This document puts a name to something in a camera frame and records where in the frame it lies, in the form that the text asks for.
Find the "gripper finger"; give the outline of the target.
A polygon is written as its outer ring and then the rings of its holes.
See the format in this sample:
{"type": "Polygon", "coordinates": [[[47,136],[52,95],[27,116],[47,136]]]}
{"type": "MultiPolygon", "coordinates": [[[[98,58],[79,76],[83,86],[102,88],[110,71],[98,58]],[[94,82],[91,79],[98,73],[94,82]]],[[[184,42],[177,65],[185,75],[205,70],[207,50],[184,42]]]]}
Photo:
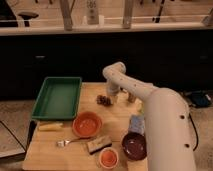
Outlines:
{"type": "Polygon", "coordinates": [[[113,102],[113,103],[117,103],[117,101],[118,101],[118,96],[117,96],[117,95],[116,95],[116,96],[112,96],[111,99],[112,99],[112,102],[113,102]]]}

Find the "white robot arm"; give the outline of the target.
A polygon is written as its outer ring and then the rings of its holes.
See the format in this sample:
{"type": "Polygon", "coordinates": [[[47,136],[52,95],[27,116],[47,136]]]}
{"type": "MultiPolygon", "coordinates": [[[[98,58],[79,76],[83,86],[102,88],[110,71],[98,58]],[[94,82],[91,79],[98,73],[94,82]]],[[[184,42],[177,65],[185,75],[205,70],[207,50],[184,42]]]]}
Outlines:
{"type": "Polygon", "coordinates": [[[106,92],[124,88],[144,103],[148,171],[196,171],[188,123],[189,106],[170,88],[159,88],[125,74],[123,62],[106,66],[106,92]]]}

